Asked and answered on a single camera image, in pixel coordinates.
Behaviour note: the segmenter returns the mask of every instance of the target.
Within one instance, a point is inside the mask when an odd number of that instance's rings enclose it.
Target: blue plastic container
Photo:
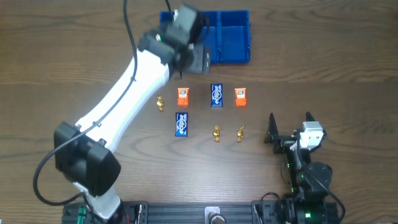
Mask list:
[[[209,18],[209,34],[203,45],[211,46],[211,63],[250,61],[251,36],[248,10],[203,11]],[[160,23],[170,22],[168,11],[160,12]]]

